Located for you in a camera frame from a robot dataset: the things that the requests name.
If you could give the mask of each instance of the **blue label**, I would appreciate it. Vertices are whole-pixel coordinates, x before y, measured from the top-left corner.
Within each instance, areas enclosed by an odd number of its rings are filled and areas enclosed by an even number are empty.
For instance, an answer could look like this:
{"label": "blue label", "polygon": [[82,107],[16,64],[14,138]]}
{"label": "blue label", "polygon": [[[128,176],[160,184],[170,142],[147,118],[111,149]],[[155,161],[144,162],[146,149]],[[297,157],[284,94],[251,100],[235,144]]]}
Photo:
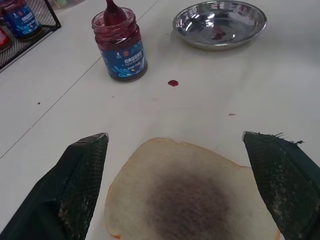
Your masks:
{"label": "blue label", "polygon": [[14,12],[6,13],[3,19],[4,24],[16,37],[24,37],[40,27],[36,16],[27,5]]}
{"label": "blue label", "polygon": [[131,78],[141,73],[146,67],[141,40],[127,49],[100,52],[109,74],[115,78]]}

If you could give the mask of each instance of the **white countertop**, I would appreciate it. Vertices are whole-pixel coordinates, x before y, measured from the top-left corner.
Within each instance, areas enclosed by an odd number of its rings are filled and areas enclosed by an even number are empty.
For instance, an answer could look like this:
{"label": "white countertop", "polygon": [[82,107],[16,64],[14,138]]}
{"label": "white countertop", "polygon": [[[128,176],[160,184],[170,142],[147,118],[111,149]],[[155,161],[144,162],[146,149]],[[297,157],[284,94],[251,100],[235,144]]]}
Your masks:
{"label": "white countertop", "polygon": [[155,2],[117,1],[143,16],[149,69],[135,82],[112,80],[100,59],[91,19],[103,10],[101,0],[59,15],[61,29],[0,73],[0,155],[9,150],[0,159],[0,231],[68,145],[100,132],[110,143],[88,240],[111,239],[108,188],[151,138],[187,141],[248,166],[243,131],[283,132],[303,140],[302,150],[320,165],[320,1],[248,0],[268,17],[266,30],[224,52],[194,49],[172,34],[175,15],[197,0]]}

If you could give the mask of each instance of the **metal bowl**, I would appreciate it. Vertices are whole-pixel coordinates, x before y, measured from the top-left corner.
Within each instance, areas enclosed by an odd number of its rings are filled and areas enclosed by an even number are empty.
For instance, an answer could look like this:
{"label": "metal bowl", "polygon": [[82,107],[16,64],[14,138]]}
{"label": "metal bowl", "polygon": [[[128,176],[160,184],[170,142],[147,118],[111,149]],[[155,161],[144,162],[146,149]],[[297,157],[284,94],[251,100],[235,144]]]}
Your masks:
{"label": "metal bowl", "polygon": [[266,25],[267,17],[259,8],[228,0],[187,7],[173,21],[182,40],[204,50],[238,47],[258,36]]}

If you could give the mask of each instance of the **glass jar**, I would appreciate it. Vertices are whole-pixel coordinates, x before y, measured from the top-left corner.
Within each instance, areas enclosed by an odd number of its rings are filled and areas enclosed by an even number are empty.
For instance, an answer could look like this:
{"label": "glass jar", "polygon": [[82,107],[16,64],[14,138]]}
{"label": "glass jar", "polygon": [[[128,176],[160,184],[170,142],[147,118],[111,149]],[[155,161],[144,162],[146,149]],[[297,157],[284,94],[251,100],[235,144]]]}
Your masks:
{"label": "glass jar", "polygon": [[10,48],[12,42],[5,31],[0,27],[0,53]]}
{"label": "glass jar", "polygon": [[105,26],[104,12],[96,15],[91,24],[109,75],[128,82],[142,77],[148,64],[136,16],[132,10],[122,9],[127,19],[118,25]]}
{"label": "glass jar", "polygon": [[0,0],[0,15],[12,34],[20,40],[30,40],[42,26],[25,0]]}

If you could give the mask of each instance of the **black wire rack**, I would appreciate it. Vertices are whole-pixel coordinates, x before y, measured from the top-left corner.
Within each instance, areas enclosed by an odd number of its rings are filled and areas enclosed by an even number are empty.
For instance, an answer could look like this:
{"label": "black wire rack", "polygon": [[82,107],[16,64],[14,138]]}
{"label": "black wire rack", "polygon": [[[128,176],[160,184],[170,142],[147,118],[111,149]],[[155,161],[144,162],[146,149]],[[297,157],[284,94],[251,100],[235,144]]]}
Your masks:
{"label": "black wire rack", "polygon": [[61,28],[61,24],[53,11],[48,0],[26,0],[38,21],[42,25],[42,31],[34,38],[28,41],[17,40],[14,35],[1,24],[2,29],[6,32],[12,41],[12,46],[0,53],[0,72],[30,50],[34,45],[39,43],[52,32]]}

